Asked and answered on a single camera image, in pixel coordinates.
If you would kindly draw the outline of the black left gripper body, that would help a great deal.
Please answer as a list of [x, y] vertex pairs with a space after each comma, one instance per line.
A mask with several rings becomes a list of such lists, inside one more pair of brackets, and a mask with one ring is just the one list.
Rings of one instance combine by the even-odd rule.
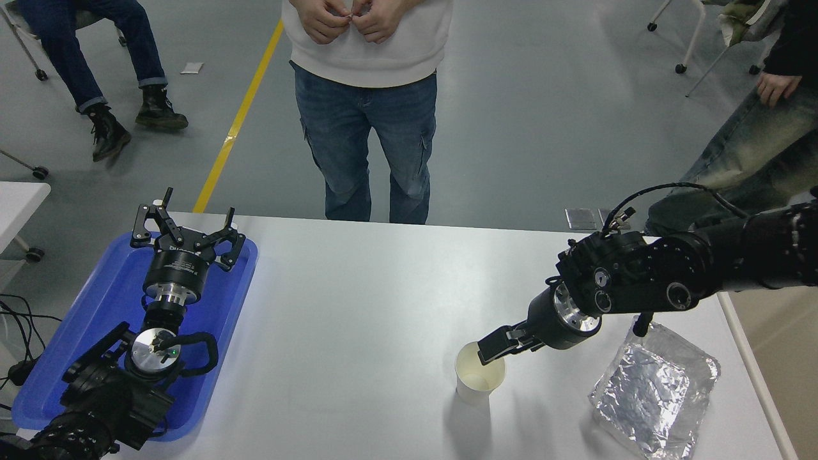
[[151, 243], [154, 256], [143, 282], [143, 291], [149, 295], [158, 293], [161, 285], [181, 286], [190, 295], [204, 290], [208, 268], [215, 260], [214, 245], [195, 242], [192, 249], [176, 247], [156, 238]]

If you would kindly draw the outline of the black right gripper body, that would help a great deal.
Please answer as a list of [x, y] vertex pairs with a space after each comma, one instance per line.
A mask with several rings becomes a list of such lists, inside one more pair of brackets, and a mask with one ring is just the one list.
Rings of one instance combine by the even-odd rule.
[[565, 350], [594, 335], [594, 318], [584, 314], [565, 286], [550, 286], [528, 307], [527, 332], [544, 346]]

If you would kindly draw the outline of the standing person's right hand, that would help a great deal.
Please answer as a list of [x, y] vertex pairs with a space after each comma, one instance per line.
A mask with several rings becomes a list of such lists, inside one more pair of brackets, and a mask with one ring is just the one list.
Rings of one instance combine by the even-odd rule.
[[351, 12], [344, 1], [290, 1], [301, 26], [312, 41], [327, 45], [344, 34], [351, 24]]

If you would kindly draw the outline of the standing person's left hand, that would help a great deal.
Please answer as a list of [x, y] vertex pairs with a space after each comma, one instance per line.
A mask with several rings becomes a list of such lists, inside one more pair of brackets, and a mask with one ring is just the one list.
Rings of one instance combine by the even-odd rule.
[[353, 1], [351, 23], [368, 43], [383, 43], [397, 30], [415, 1]]

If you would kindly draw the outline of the person's hand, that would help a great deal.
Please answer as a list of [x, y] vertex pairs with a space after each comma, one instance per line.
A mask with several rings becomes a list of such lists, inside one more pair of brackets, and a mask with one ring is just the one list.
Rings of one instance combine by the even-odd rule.
[[757, 96], [762, 105], [772, 108], [781, 99], [789, 98], [800, 82], [800, 75], [773, 75], [762, 71], [756, 83]]

